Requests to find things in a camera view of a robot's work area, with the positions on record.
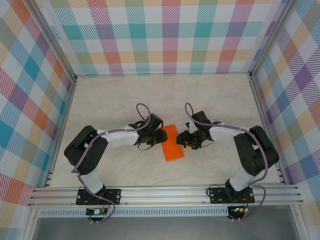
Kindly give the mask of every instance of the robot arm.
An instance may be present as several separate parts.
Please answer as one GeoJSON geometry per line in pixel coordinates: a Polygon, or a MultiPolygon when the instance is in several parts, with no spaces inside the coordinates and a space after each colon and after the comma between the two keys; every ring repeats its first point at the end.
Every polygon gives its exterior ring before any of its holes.
{"type": "MultiPolygon", "coordinates": [[[[192,118],[200,123],[211,123],[203,111],[192,115],[192,118]]],[[[225,183],[225,191],[232,201],[242,194],[259,173],[265,171],[265,162],[259,148],[256,148],[255,141],[246,132],[238,129],[223,127],[221,122],[214,122],[215,126],[200,125],[189,121],[186,123],[189,131],[179,134],[176,143],[188,149],[199,149],[202,142],[222,141],[236,146],[241,167],[237,173],[225,183]]],[[[266,155],[268,168],[279,161],[279,154],[269,140],[267,134],[260,126],[245,128],[250,131],[259,141],[266,155]]]]}
{"type": "Polygon", "coordinates": [[[138,129],[139,126],[143,126],[146,122],[147,120],[139,121],[124,127],[125,130],[123,131],[109,130],[109,132],[96,130],[89,125],[84,127],[67,146],[64,155],[71,165],[76,166],[91,140],[98,134],[106,132],[105,135],[96,139],[77,169],[79,177],[92,193],[99,195],[100,191],[103,192],[104,190],[104,185],[98,176],[97,165],[106,149],[142,143],[153,146],[167,140],[167,134],[162,130],[162,127],[157,129],[160,125],[163,126],[163,121],[154,113],[151,114],[149,124],[146,127],[138,131],[134,130],[138,129]]]}

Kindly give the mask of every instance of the black mounting plate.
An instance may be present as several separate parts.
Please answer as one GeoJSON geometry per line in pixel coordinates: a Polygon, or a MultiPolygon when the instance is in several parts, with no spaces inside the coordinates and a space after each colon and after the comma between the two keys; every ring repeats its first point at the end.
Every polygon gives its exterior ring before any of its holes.
{"type": "MultiPolygon", "coordinates": [[[[104,197],[106,199],[111,200],[114,202],[115,205],[120,204],[121,199],[121,189],[105,189],[104,197]]],[[[90,193],[88,193],[85,189],[79,189],[77,198],[75,201],[76,205],[104,205],[104,201],[100,200],[94,196],[92,196],[90,193]]]]}
{"type": "Polygon", "coordinates": [[[255,196],[251,187],[248,187],[242,195],[235,199],[235,201],[230,201],[226,194],[225,187],[209,188],[209,196],[211,204],[246,204],[247,200],[245,197],[247,197],[249,204],[253,204],[255,202],[255,196]]]}

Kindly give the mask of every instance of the marble surface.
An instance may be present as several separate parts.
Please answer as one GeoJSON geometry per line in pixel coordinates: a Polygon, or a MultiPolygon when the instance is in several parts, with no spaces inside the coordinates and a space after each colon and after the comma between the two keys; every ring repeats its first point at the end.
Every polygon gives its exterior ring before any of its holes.
{"type": "MultiPolygon", "coordinates": [[[[122,128],[140,120],[136,103],[145,103],[163,119],[165,126],[175,124],[180,133],[186,130],[188,121],[186,102],[192,104],[195,112],[203,110],[212,122],[249,128],[262,125],[245,74],[80,78],[51,187],[80,186],[77,177],[70,173],[73,167],[63,152],[83,127],[122,128]]],[[[241,165],[236,147],[223,142],[183,151],[184,158],[166,162],[160,144],[147,151],[121,146],[105,151],[97,170],[102,182],[110,187],[209,185],[225,183],[241,165]]],[[[279,182],[275,167],[269,170],[264,182],[279,182]]]]}

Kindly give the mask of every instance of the perforated metal strip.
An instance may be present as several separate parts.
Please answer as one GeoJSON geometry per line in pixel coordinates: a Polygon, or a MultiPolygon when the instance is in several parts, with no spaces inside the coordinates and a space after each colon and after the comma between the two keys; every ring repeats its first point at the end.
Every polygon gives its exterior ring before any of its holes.
{"type": "MultiPolygon", "coordinates": [[[[207,217],[227,216],[226,206],[204,207],[118,207],[112,216],[125,217],[207,217]]],[[[86,208],[42,208],[40,218],[82,218],[86,208]]]]}

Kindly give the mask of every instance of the orange rectangular object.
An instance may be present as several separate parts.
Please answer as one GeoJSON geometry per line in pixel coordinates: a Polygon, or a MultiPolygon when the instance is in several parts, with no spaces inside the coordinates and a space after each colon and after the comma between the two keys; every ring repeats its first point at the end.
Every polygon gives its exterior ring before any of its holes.
{"type": "Polygon", "coordinates": [[[176,125],[164,126],[163,130],[166,132],[168,140],[161,143],[165,160],[167,162],[182,159],[185,157],[182,146],[176,144],[178,131],[176,125]]]}

